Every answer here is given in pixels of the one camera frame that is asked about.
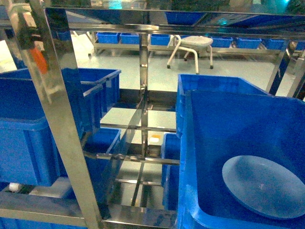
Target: metal shelf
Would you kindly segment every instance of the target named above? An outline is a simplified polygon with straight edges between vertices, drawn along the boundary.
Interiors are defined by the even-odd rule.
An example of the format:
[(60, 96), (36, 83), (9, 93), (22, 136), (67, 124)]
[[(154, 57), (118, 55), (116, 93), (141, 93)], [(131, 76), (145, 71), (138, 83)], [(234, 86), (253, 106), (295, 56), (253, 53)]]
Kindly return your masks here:
[[(140, 91), (121, 90), (121, 107), (136, 108), (136, 112), (126, 126), (108, 125), (113, 127), (124, 127), (126, 132), (123, 136), (126, 139), (125, 145), (118, 147), (117, 154), (105, 155), (98, 154), (96, 158), (106, 158), (114, 160), (118, 165), (123, 161), (134, 161), (141, 163), (141, 169), (136, 180), (109, 179), (109, 186), (113, 182), (136, 184), (132, 205), (140, 185), (159, 186), (156, 182), (141, 181), (144, 163), (178, 165), (176, 160), (162, 160), (150, 156), (148, 146), (148, 131), (169, 131), (172, 129), (158, 129), (148, 126), (148, 110), (171, 110), (174, 107), (175, 93), (148, 91), (148, 52), (149, 51), (168, 51), (165, 46), (152, 46), (148, 44), (148, 34), (189, 34), (189, 35), (219, 35), (234, 37), (260, 37), (260, 38), (282, 38), (286, 39), (286, 46), (279, 51), (265, 49), (242, 50), (242, 49), (214, 49), (214, 53), (221, 54), (271, 54), (277, 55), (274, 71), (271, 75), (267, 90), (271, 94), (276, 94), (283, 75), (295, 51), (295, 46), (288, 45), (291, 40), (305, 40), (304, 30), (299, 30), (305, 25), (304, 16), (299, 15), (296, 22), (271, 24), (257, 27), (239, 27), (235, 23), (243, 22), (259, 14), (253, 15), (250, 9), (245, 12), (238, 12), (230, 6), (221, 5), (223, 1), (214, 1), (216, 8), (211, 12), (205, 12), (202, 18), (191, 26), (167, 25), (164, 24), (165, 13), (162, 10), (171, 8), (171, 1), (164, 0), (162, 4), (155, 5), (155, 2), (142, 1), (141, 4), (126, 2), (122, 10), (112, 9), (111, 14), (107, 14), (110, 6), (108, 1), (94, 1), (91, 5), (88, 0), (78, 1), (59, 1), (57, 0), (27, 0), (27, 1), (3, 1), (7, 10), (10, 11), (10, 22), (0, 18), (1, 29), (11, 29), (16, 36), (7, 37), (14, 44), (15, 48), (10, 49), (12, 54), (22, 56), (31, 73), (39, 99), (50, 124), (51, 131), (58, 146), (60, 155), (63, 159), (65, 168), (69, 175), (73, 190), (77, 200), (64, 200), (56, 198), (43, 198), (23, 194), (0, 193), (0, 217), (43, 221), (59, 223), (65, 225), (75, 225), (97, 228), (174, 228), (176, 212), (147, 209), (140, 207), (120, 206), (113, 204), (98, 204), (92, 188), (90, 176), (85, 162), (86, 152), (82, 150), (82, 145), (86, 141), (85, 135), (82, 141), (79, 140), (75, 126), (74, 114), (82, 112), (82, 106), (76, 107), (69, 102), (70, 91), (66, 90), (67, 82), (73, 78), (75, 85), (78, 85), (78, 73), (75, 77), (71, 73), (63, 71), (65, 68), (77, 69), (71, 37), (67, 39), (54, 38), (51, 34), (70, 33), (72, 31), (115, 31), (115, 32), (137, 32), (140, 33), (140, 45), (110, 45), (98, 44), (93, 37), (92, 41), (95, 49), (128, 49), (139, 50), (140, 54)], [(73, 11), (73, 14), (80, 15), (79, 21), (68, 21), (66, 11)], [(281, 12), (262, 12), (269, 13), (274, 17), (280, 16)], [(288, 12), (289, 14), (300, 14), (300, 12)], [(226, 25), (219, 24), (219, 19), (228, 19)], [(39, 44), (46, 68), (42, 69), (41, 63), (32, 58), (31, 52), (35, 45)], [(301, 68), (299, 75), (304, 75), (305, 68)], [(295, 97), (302, 98), (305, 95), (305, 80), (298, 84), (298, 91)], [(135, 130), (142, 132), (142, 144), (137, 155), (127, 155), (131, 146), (131, 141)]]

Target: stool seat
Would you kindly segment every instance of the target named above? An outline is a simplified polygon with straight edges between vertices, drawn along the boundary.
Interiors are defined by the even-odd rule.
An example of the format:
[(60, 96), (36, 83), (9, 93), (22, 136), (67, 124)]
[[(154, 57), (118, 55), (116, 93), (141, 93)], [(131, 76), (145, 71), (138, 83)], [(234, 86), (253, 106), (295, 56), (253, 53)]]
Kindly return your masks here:
[(213, 43), (209, 37), (190, 36), (181, 39), (181, 45), (205, 48)]

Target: metal frame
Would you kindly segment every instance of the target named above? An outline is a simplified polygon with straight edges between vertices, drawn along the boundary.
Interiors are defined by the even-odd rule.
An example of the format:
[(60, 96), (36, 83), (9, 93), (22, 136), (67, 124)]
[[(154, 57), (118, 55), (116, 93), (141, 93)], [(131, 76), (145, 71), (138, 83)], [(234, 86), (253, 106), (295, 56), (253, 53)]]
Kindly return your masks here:
[[(63, 159), (65, 168), (68, 172), (73, 190), (76, 194), (77, 201), (43, 198), (37, 196), (28, 196), (13, 193), (0, 193), (0, 217), (13, 219), (26, 219), (50, 223), (59, 223), (66, 225), (75, 225), (88, 227), (89, 229), (97, 228), (174, 228), (176, 212), (153, 210), (147, 208), (135, 208), (118, 205), (98, 205), (92, 188), (89, 172), (85, 162), (85, 156), (91, 156), (83, 152), (82, 145), (85, 143), (89, 133), (83, 135), (80, 141), (80, 129), (76, 126), (75, 117), (83, 116), (86, 120), (86, 112), (83, 111), (82, 99), (80, 104), (70, 103), (70, 96), (73, 93), (80, 93), (80, 83), (77, 71), (77, 64), (74, 55), (71, 39), (61, 41), (54, 38), (54, 33), (72, 31), (116, 31), (116, 32), (137, 32), (140, 33), (140, 86), (139, 101), (134, 103), (137, 109), (129, 125), (106, 125), (113, 127), (125, 127), (127, 131), (124, 134), (126, 144), (119, 145), (117, 154), (105, 155), (97, 154), (95, 157), (102, 159), (115, 160), (116, 163), (122, 163), (123, 160), (141, 163), (141, 169), (137, 180), (124, 180), (112, 178), (112, 182), (136, 184), (135, 192), (132, 198), (132, 205), (135, 204), (138, 195), (139, 185), (159, 186), (160, 184), (149, 181), (142, 181), (142, 171), (144, 163), (178, 165), (179, 161), (153, 158), (148, 156), (150, 147), (148, 146), (148, 131), (169, 131), (172, 129), (160, 129), (148, 127), (148, 110), (153, 107), (152, 104), (162, 105), (160, 97), (162, 94), (169, 95), (168, 109), (172, 105), (172, 94), (165, 92), (148, 91), (148, 51), (163, 50), (164, 47), (154, 47), (148, 44), (148, 34), (188, 34), (188, 35), (206, 35), (218, 34), (219, 36), (252, 36), (261, 38), (283, 38), (283, 39), (304, 39), (302, 32), (289, 30), (272, 30), (272, 27), (262, 29), (252, 28), (224, 28), (213, 26), (204, 22), (207, 18), (205, 14), (199, 20), (198, 26), (171, 26), (171, 25), (149, 25), (147, 11), (133, 10), (134, 15), (141, 16), (141, 23), (123, 23), (121, 25), (105, 25), (102, 23), (79, 23), (69, 22), (65, 12), (65, 7), (70, 7), (70, 1), (60, 3), (62, 5), (52, 5), (53, 0), (5, 0), (3, 3), (9, 13), (10, 22), (0, 20), (0, 27), (11, 28), (16, 34), (17, 45), (25, 64), (28, 66), (31, 77), (35, 84), (39, 99), (43, 106), (44, 112), (48, 119), (51, 131), (54, 135), (55, 142)], [(78, 7), (90, 6), (90, 1), (78, 1)], [(292, 57), (294, 48), (288, 45), (288, 42), (282, 47), (281, 51), (270, 50), (247, 50), (246, 54), (279, 54), (274, 73), (268, 84), (268, 91), (276, 94), (281, 79), (286, 71), (287, 65)], [(95, 48), (113, 48), (111, 45), (95, 46)], [(135, 46), (125, 46), (125, 48), (134, 49)], [(245, 50), (238, 49), (214, 49), (217, 53), (235, 54), (239, 52), (245, 54)], [(305, 67), (299, 72), (301, 80), (294, 97), (302, 98), (305, 91), (304, 72)], [(74, 81), (71, 82), (69, 75), (64, 69), (72, 70)], [(131, 140), (136, 129), (142, 131), (142, 145), (140, 155), (126, 155)]]

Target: stool leg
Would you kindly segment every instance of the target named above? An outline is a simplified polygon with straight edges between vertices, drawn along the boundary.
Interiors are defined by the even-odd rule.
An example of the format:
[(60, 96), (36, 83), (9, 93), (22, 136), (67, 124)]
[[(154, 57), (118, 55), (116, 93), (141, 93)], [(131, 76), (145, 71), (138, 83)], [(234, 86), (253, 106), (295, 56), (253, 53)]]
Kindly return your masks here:
[(190, 54), (190, 52), (186, 52), (185, 56), (184, 56), (184, 61), (187, 61), (187, 56)]
[(198, 54), (194, 49), (190, 49), (190, 52), (194, 53), (195, 56), (195, 69), (196, 69), (196, 74), (199, 74), (199, 67), (198, 67)]
[(213, 66), (213, 49), (211, 47), (211, 45), (209, 45), (210, 47), (210, 69), (213, 69), (214, 66)]
[(177, 52), (178, 49), (179, 49), (179, 46), (176, 46), (176, 48), (174, 49), (174, 51), (173, 51), (173, 53), (172, 53), (170, 59), (168, 60), (168, 62), (167, 62), (167, 68), (168, 68), (168, 69), (171, 68), (170, 63), (171, 63), (172, 59), (174, 58), (174, 56), (175, 56), (175, 54), (176, 54), (176, 52)]

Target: stainless steel rack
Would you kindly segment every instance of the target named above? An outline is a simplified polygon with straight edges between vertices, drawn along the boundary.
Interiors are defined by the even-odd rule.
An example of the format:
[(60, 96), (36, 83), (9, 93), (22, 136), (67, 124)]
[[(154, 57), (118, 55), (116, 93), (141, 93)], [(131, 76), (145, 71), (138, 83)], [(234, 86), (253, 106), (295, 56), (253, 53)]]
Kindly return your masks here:
[[(114, 2), (120, 3), (120, 9), (115, 9)], [(54, 135), (60, 155), (69, 175), (77, 200), (66, 200), (29, 196), (23, 194), (0, 193), (0, 217), (26, 219), (64, 225), (75, 225), (97, 228), (174, 228), (177, 213), (175, 211), (134, 207), (139, 185), (159, 185), (153, 182), (142, 182), (141, 176), (144, 163), (177, 165), (179, 161), (150, 157), (153, 146), (148, 145), (148, 131), (170, 131), (148, 127), (148, 109), (154, 106), (157, 110), (173, 110), (175, 93), (148, 91), (148, 51), (153, 48), (148, 44), (148, 34), (188, 34), (213, 35), (234, 37), (281, 38), (285, 44), (280, 51), (261, 50), (260, 54), (277, 54), (274, 71), (270, 77), (267, 91), (276, 94), (283, 75), (295, 51), (295, 45), (290, 40), (305, 40), (305, 12), (300, 4), (287, 5), (286, 8), (270, 8), (268, 0), (261, 2), (265, 6), (257, 13), (252, 1), (240, 0), (240, 7), (231, 7), (230, 1), (104, 1), (104, 0), (4, 0), (9, 16), (0, 19), (3, 36), (9, 41), (11, 53), (17, 59), (23, 59), (27, 65), (44, 112)], [(192, 25), (169, 25), (166, 12), (205, 12)], [(81, 22), (68, 20), (67, 13), (82, 15)], [(247, 20), (260, 17), (278, 17), (278, 21), (271, 24), (249, 26), (241, 24)], [(283, 20), (283, 16), (290, 15), (294, 20)], [(8, 36), (7, 30), (13, 28), (16, 36)], [(106, 158), (122, 163), (123, 160), (141, 163), (136, 181), (117, 179), (118, 182), (135, 183), (136, 188), (132, 198), (132, 206), (114, 204), (98, 205), (92, 188), (89, 172), (84, 157), (82, 145), (86, 141), (85, 135), (79, 140), (73, 115), (81, 113), (82, 106), (74, 106), (69, 102), (70, 90), (66, 90), (71, 80), (66, 71), (72, 72), (75, 88), (79, 92), (79, 76), (70, 35), (66, 40), (54, 38), (54, 33), (69, 33), (73, 31), (113, 31), (137, 32), (140, 34), (140, 90), (121, 90), (119, 107), (136, 108), (136, 112), (126, 126), (125, 145), (118, 148), (117, 154), (98, 154), (96, 158)], [(44, 61), (48, 66), (41, 68), (41, 64), (32, 58), (31, 52), (39, 47)], [(228, 53), (230, 50), (218, 50)], [(303, 99), (305, 96), (305, 63), (297, 73), (296, 82), (291, 91), (293, 97)], [(136, 129), (142, 132), (140, 155), (126, 156)]]

